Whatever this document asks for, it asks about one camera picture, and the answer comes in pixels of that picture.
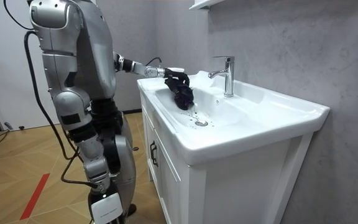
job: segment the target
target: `white door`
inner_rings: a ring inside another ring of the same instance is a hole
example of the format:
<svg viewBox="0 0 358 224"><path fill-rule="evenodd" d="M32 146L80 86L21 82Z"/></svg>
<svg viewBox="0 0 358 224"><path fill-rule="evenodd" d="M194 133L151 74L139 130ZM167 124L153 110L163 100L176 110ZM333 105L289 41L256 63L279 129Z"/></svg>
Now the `white door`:
<svg viewBox="0 0 358 224"><path fill-rule="evenodd" d="M7 0L7 6L16 20L31 27L27 1ZM0 0L0 122L8 122L14 129L19 126L34 128L48 125L34 97L23 44L26 32L8 16ZM52 121L58 123L55 108L47 92L41 50L36 36L30 37L29 47L42 104Z"/></svg>

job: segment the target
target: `sink countertop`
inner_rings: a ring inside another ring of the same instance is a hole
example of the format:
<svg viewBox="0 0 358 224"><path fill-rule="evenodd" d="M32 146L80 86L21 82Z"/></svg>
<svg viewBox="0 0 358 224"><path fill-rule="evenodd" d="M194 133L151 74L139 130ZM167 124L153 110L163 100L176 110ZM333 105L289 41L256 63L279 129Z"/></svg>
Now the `sink countertop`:
<svg viewBox="0 0 358 224"><path fill-rule="evenodd" d="M234 81L234 96L226 98L224 77L210 79L200 71L189 78L195 105L188 111L176 106L163 78L138 80L189 165L315 132L329 113L327 106L239 81ZM208 125L197 126L197 120Z"/></svg>

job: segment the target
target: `cabinet handle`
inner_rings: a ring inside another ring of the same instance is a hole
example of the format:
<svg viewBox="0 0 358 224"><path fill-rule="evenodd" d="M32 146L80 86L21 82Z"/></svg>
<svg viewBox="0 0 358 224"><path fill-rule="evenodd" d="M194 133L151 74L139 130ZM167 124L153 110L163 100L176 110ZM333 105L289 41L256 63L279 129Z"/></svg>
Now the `cabinet handle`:
<svg viewBox="0 0 358 224"><path fill-rule="evenodd" d="M150 156L152 157L152 160L154 161L153 146L155 146L155 142L154 142L154 141L153 141L152 144L150 144Z"/></svg>
<svg viewBox="0 0 358 224"><path fill-rule="evenodd" d="M153 143L150 145L150 155L152 157L153 164L158 167L157 159L154 157L154 150L157 150L157 146L155 145L155 142L153 141Z"/></svg>

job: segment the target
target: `concrete wall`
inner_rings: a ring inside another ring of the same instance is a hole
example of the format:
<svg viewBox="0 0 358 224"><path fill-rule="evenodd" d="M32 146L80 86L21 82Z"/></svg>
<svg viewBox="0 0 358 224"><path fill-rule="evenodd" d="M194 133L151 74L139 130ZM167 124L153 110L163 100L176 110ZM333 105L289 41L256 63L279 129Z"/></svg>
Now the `concrete wall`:
<svg viewBox="0 0 358 224"><path fill-rule="evenodd" d="M331 107L314 135L282 223L358 223L358 1L227 0L209 12L157 2L157 49L189 73L236 79Z"/></svg>
<svg viewBox="0 0 358 224"><path fill-rule="evenodd" d="M112 35L114 51L125 58L147 63L157 56L155 2L97 0ZM114 100L120 110L140 109L138 75L117 73Z"/></svg>

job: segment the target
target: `faucet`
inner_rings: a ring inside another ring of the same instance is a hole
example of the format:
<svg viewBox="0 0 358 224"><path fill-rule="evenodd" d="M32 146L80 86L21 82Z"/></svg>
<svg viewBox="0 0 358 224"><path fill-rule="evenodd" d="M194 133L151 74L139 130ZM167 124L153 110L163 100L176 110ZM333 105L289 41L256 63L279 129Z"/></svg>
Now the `faucet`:
<svg viewBox="0 0 358 224"><path fill-rule="evenodd" d="M208 77L214 78L216 75L224 75L226 78L226 82L224 84L224 96L225 97L232 97L234 96L233 93L233 86L234 86L234 56L218 56L214 58L224 58L225 59L225 70L209 72Z"/></svg>

